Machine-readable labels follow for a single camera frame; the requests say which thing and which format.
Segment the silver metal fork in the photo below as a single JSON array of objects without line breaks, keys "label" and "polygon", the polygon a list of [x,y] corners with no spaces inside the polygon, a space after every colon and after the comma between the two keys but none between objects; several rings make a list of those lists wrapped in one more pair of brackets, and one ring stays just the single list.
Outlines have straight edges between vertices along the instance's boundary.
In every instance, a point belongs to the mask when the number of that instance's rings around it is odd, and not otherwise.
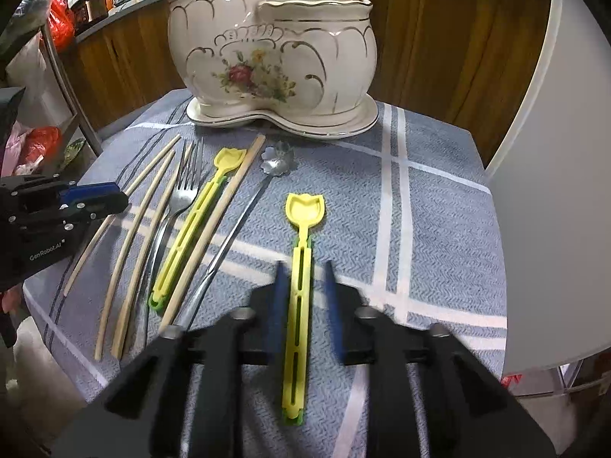
[{"label": "silver metal fork", "polygon": [[149,258],[145,266],[144,279],[140,286],[140,292],[144,297],[144,303],[141,308],[142,333],[138,335],[138,340],[142,342],[143,347],[146,346],[148,341],[148,298],[165,256],[170,236],[172,236],[173,226],[178,216],[186,209],[189,209],[189,206],[195,201],[198,192],[202,172],[200,168],[201,155],[199,154],[201,148],[202,145],[198,141],[194,141],[189,146],[183,145],[183,158],[179,162],[173,191],[169,197],[167,210],[155,233]]}]

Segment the grey kitchen countertop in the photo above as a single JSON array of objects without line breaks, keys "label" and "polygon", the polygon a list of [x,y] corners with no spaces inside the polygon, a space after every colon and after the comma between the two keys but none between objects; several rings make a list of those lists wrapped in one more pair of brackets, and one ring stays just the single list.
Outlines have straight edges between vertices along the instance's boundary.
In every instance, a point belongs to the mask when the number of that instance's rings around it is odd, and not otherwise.
[{"label": "grey kitchen countertop", "polygon": [[91,36],[92,34],[99,32],[99,30],[102,30],[103,28],[107,27],[109,24],[113,24],[117,22],[118,20],[124,17],[127,17],[131,13],[134,13],[135,11],[138,11],[138,10],[142,10],[142,8],[150,6],[153,3],[158,3],[162,1],[165,1],[165,0],[142,0],[142,1],[133,0],[129,3],[125,3],[119,6],[118,10],[114,10],[113,13],[109,15],[109,17],[106,17],[106,19],[99,21],[98,23],[94,24],[92,27],[90,27],[86,31],[78,34],[76,38],[74,39],[74,42],[76,44],[79,44],[80,42],[83,42],[83,40],[89,38],[89,36]]}]

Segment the red plastic bag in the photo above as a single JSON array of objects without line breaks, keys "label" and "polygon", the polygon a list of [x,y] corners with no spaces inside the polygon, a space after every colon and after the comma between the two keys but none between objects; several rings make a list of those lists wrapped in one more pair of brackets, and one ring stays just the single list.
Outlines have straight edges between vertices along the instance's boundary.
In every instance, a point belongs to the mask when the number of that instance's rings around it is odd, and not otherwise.
[{"label": "red plastic bag", "polygon": [[74,14],[68,6],[68,0],[52,0],[48,27],[57,52],[62,53],[74,41]]}]

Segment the white refrigerator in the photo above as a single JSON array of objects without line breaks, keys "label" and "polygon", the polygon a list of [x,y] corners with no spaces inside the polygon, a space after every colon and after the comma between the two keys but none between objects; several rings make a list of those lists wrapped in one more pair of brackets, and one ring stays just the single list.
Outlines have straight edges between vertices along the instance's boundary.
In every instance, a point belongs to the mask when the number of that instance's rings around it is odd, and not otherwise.
[{"label": "white refrigerator", "polygon": [[610,345],[610,45],[583,0],[551,0],[540,58],[487,173],[508,300],[504,370]]}]

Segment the cream floral ceramic utensil holder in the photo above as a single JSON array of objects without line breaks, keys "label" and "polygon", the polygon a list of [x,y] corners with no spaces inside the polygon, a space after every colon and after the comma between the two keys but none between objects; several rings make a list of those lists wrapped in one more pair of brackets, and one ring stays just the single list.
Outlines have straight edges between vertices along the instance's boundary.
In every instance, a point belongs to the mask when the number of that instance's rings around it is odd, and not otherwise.
[{"label": "cream floral ceramic utensil holder", "polygon": [[378,119],[369,0],[167,0],[170,53],[192,94],[189,120],[267,120],[311,139]]}]

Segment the wooden lower cabinets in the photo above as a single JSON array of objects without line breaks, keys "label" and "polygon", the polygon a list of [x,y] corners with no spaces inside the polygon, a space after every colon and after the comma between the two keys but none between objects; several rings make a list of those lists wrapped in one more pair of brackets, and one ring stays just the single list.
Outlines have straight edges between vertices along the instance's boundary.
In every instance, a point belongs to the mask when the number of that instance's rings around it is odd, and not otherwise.
[{"label": "wooden lower cabinets", "polygon": [[[370,89],[472,134],[490,161],[517,115],[540,57],[551,0],[371,0],[378,65]],[[94,128],[182,83],[166,1],[99,30],[61,61]]]}]

